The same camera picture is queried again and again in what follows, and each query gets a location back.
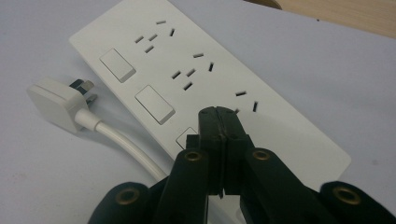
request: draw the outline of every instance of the outlet slot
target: outlet slot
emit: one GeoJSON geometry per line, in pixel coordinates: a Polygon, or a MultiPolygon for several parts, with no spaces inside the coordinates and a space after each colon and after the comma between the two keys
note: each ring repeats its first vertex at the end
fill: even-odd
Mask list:
{"type": "Polygon", "coordinates": [[[257,112],[257,106],[259,105],[259,102],[255,101],[253,105],[253,112],[257,112]]]}
{"type": "Polygon", "coordinates": [[[149,53],[152,49],[154,49],[154,46],[150,46],[148,49],[145,50],[146,53],[149,53]]]}
{"type": "Polygon", "coordinates": [[[199,53],[199,54],[194,54],[194,55],[192,55],[192,57],[194,57],[194,58],[200,58],[200,57],[202,57],[202,56],[204,56],[203,53],[199,53]]]}
{"type": "Polygon", "coordinates": [[[187,76],[187,77],[190,77],[192,74],[194,74],[194,72],[195,72],[195,69],[192,68],[192,69],[190,70],[190,72],[188,72],[188,73],[186,74],[186,76],[187,76]]]}
{"type": "Polygon", "coordinates": [[[183,88],[183,90],[186,91],[186,90],[188,90],[189,87],[191,87],[191,86],[192,86],[192,82],[190,82],[189,84],[187,84],[187,85],[183,88]]]}
{"type": "Polygon", "coordinates": [[[140,40],[142,40],[142,39],[143,39],[143,36],[141,35],[139,38],[136,39],[135,43],[136,43],[136,44],[139,43],[140,40]]]}
{"type": "Polygon", "coordinates": [[[152,41],[153,39],[155,39],[155,37],[157,37],[157,35],[153,35],[152,37],[150,37],[150,38],[148,39],[148,41],[152,41]]]}
{"type": "Polygon", "coordinates": [[[176,73],[174,73],[174,74],[172,75],[172,79],[177,78],[178,75],[180,75],[180,74],[181,74],[181,72],[180,72],[180,71],[177,71],[176,73]]]}
{"type": "Polygon", "coordinates": [[[241,95],[246,95],[247,92],[246,91],[239,91],[235,93],[235,96],[241,96],[241,95]]]}
{"type": "Polygon", "coordinates": [[[209,65],[209,72],[212,72],[212,70],[213,70],[213,65],[215,65],[214,63],[210,63],[210,65],[209,65]]]}

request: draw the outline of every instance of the power plug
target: power plug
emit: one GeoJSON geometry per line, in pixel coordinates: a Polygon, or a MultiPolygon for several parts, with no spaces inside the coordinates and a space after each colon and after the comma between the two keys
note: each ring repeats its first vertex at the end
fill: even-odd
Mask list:
{"type": "Polygon", "coordinates": [[[77,112],[88,110],[88,105],[96,99],[95,94],[87,99],[83,96],[92,87],[93,83],[81,79],[66,86],[46,77],[31,86],[27,93],[46,120],[70,133],[77,133],[82,128],[75,122],[77,112]]]}
{"type": "MultiPolygon", "coordinates": [[[[273,150],[309,188],[337,179],[350,163],[344,150],[165,0],[124,0],[70,42],[172,158],[188,134],[198,133],[198,112],[223,106],[238,113],[256,147],[273,150]]],[[[225,208],[230,204],[223,211],[243,222],[235,207],[225,208]]]]}

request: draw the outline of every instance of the white power strip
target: white power strip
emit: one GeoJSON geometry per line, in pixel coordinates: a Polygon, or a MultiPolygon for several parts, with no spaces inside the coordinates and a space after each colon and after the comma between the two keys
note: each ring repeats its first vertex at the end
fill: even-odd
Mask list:
{"type": "MultiPolygon", "coordinates": [[[[198,112],[220,105],[237,111],[254,145],[273,150],[312,189],[337,179],[350,163],[339,146],[165,0],[122,1],[70,42],[172,158],[187,134],[198,133],[198,112]]],[[[238,203],[226,204],[231,208],[224,211],[240,222],[238,203]]]]}

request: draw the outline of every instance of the clamp jaw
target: clamp jaw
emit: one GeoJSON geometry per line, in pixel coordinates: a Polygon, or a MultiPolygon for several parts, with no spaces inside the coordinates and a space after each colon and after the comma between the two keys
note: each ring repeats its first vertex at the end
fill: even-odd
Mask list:
{"type": "Polygon", "coordinates": [[[343,182],[320,192],[304,186],[272,151],[254,147],[234,111],[199,112],[199,134],[171,174],[151,188],[124,183],[99,203],[90,224],[203,224],[208,195],[240,195],[248,224],[392,223],[396,218],[362,190],[343,182]]]}

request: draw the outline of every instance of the white cable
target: white cable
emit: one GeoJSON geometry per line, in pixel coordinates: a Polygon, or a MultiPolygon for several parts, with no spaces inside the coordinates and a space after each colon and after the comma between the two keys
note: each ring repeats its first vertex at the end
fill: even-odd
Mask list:
{"type": "Polygon", "coordinates": [[[101,133],[117,143],[133,156],[157,181],[166,177],[165,172],[142,149],[140,149],[140,147],[135,145],[131,140],[120,133],[120,131],[103,123],[100,118],[89,110],[80,109],[75,116],[75,121],[79,125],[101,133]]]}

